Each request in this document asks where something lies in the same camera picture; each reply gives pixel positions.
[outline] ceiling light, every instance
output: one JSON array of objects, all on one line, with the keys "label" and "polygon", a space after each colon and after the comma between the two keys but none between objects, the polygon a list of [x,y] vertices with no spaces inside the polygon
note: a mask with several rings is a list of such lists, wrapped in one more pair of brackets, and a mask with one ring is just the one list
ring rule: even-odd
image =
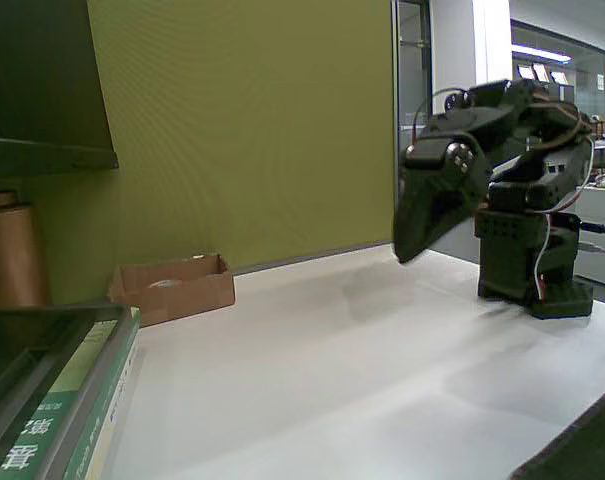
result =
[{"label": "ceiling light", "polygon": [[549,60],[555,60],[556,62],[570,62],[571,57],[562,55],[560,53],[547,52],[546,50],[540,50],[538,48],[525,47],[524,45],[511,45],[511,51],[516,53],[523,53],[524,55],[533,55],[540,58],[548,58]]}]

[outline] book spine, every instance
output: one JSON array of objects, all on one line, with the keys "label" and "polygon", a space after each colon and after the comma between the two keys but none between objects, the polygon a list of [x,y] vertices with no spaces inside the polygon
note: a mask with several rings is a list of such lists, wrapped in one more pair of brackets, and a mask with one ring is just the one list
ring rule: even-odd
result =
[{"label": "book spine", "polygon": [[95,444],[91,461],[89,462],[89,468],[87,470],[85,480],[99,480],[100,476],[102,475],[102,469],[104,468],[104,464],[109,453],[109,446],[111,445],[111,439],[113,438],[113,433],[115,431],[118,407],[120,406],[122,395],[126,389],[127,380],[131,372],[136,351],[137,340],[131,348],[129,357],[126,360],[126,365],[122,371],[122,375],[120,375],[120,380],[118,380],[118,386],[115,391],[115,395],[113,395],[113,398],[111,399],[111,404],[109,405],[102,430],[100,430],[100,434],[98,435],[98,440]]},{"label": "book spine", "polygon": [[95,405],[91,409],[84,430],[80,435],[78,444],[69,460],[66,471],[64,472],[64,480],[82,480],[85,478],[95,444],[98,439],[98,434],[102,428],[104,420],[107,416],[107,410],[113,395],[115,394],[118,380],[126,364],[129,352],[133,346],[139,328],[139,313],[134,316],[136,326],[131,331],[129,338],[126,341],[125,347],[122,348],[114,362],[113,369],[105,381],[104,387],[100,391]]}]

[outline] white table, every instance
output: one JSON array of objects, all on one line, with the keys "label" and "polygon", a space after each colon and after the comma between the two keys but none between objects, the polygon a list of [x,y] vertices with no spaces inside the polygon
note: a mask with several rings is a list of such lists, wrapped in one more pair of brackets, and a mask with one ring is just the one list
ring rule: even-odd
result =
[{"label": "white table", "polygon": [[144,329],[105,478],[500,479],[605,392],[605,305],[539,321],[389,247],[236,279]]}]

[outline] robotic arm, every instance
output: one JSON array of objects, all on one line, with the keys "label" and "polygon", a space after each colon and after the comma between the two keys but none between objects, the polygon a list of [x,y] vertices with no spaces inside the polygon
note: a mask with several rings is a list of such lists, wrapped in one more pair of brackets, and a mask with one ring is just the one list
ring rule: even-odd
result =
[{"label": "robotic arm", "polygon": [[[588,118],[530,80],[461,91],[445,110],[401,166],[393,231],[400,263],[475,216],[481,296],[520,303],[541,318],[590,314],[592,291],[573,280],[579,219],[562,213],[590,173]],[[519,159],[494,173],[509,161],[504,147],[516,135],[528,139]]]}]

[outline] white wall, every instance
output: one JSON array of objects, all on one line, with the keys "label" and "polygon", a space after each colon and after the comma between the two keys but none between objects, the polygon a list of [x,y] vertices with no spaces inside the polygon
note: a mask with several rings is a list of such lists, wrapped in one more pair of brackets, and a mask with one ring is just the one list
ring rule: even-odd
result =
[{"label": "white wall", "polygon": [[511,0],[511,18],[605,50],[605,0]]},{"label": "white wall", "polygon": [[[433,90],[468,88],[511,79],[511,16],[508,0],[431,0]],[[443,110],[443,97],[434,111]],[[433,249],[478,262],[480,242],[468,220]]]}]

